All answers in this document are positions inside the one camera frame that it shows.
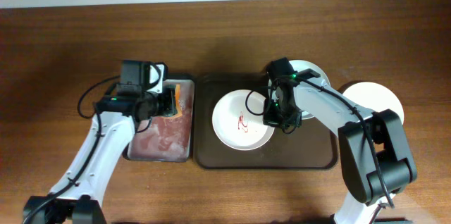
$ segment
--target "black tray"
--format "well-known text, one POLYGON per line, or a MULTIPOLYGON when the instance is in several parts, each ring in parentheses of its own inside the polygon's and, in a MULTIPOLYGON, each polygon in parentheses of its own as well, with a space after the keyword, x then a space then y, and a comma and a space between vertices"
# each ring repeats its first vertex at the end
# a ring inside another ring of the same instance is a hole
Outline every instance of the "black tray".
MULTIPOLYGON (((239 151, 216 136, 211 115, 225 94, 268 84, 265 75, 206 75, 197 81, 194 107, 193 156, 203 168, 319 169, 332 168, 338 159, 335 136, 316 118, 302 121, 291 135, 276 128, 262 147, 239 151)), ((265 97, 267 90, 258 91, 265 97)))

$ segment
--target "wooden table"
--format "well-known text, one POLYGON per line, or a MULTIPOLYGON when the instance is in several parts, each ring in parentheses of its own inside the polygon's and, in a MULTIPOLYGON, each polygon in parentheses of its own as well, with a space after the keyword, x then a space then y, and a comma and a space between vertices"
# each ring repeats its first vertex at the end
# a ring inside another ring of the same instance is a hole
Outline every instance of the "wooden table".
MULTIPOLYGON (((419 178, 395 210, 451 221, 451 0, 261 0, 0 10, 0 219, 18 223, 89 128, 75 106, 121 60, 171 72, 260 72, 283 56, 319 65, 335 88, 381 83, 404 105, 419 178)), ((94 101, 101 92, 86 101, 94 101)), ((211 171, 120 159, 104 197, 110 222, 270 223, 327 217, 346 195, 328 171, 211 171)))

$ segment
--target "white disc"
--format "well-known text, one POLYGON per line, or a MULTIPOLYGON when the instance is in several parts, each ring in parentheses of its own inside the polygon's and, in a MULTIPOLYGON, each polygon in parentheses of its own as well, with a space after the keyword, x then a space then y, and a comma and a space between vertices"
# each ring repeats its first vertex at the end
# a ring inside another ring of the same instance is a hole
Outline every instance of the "white disc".
MULTIPOLYGON (((293 60, 290 61, 291 66, 293 67, 294 70, 301 72, 303 70, 306 69, 312 69, 315 72, 319 73, 320 75, 320 79, 326 81, 326 84, 330 86, 330 82, 329 79, 327 78, 327 75, 324 71, 322 71, 321 68, 319 68, 317 65, 315 65, 312 62, 308 62, 308 61, 302 61, 302 60, 293 60)), ((271 86, 271 80, 269 80, 268 82, 268 86, 271 86)), ((273 93, 273 99, 276 99, 276 93, 273 93)), ((309 118, 313 118, 314 116, 306 111, 302 112, 302 120, 306 120, 309 118)))
POLYGON ((400 100, 383 85, 374 82, 360 82, 348 87, 343 95, 360 106, 380 112, 391 109, 404 123, 404 110, 400 100))
MULTIPOLYGON (((235 90, 218 101, 213 110, 212 123, 216 136, 227 146, 237 150, 253 150, 263 146, 274 127, 263 124, 261 116, 247 111, 246 97, 250 90, 235 90)), ((265 97, 252 93, 247 105, 254 113, 263 112, 265 97)))

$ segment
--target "wooden tabletop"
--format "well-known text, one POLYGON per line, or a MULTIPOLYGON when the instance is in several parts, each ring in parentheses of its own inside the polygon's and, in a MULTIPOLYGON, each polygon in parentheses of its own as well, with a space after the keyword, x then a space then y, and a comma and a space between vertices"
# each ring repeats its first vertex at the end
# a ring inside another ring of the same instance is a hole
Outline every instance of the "wooden tabletop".
MULTIPOLYGON (((340 88, 385 85, 404 106, 418 180, 395 197, 417 223, 451 221, 451 0, 261 0, 0 10, 0 219, 19 223, 70 165, 90 122, 75 106, 121 60, 171 72, 261 72, 287 56, 340 88)), ((94 93, 86 101, 98 98, 94 93)), ((270 223, 328 217, 346 195, 327 171, 212 171, 126 161, 109 181, 109 222, 270 223)))

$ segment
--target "red marking on plate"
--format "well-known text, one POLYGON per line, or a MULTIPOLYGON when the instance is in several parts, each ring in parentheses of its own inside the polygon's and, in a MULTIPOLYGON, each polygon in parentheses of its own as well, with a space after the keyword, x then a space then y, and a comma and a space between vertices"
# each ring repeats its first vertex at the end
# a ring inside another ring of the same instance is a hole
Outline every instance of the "red marking on plate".
POLYGON ((238 129, 240 129, 240 124, 242 125, 241 129, 243 132, 249 132, 249 129, 247 129, 247 124, 245 124, 245 116, 243 115, 242 111, 240 114, 240 117, 238 118, 238 129))

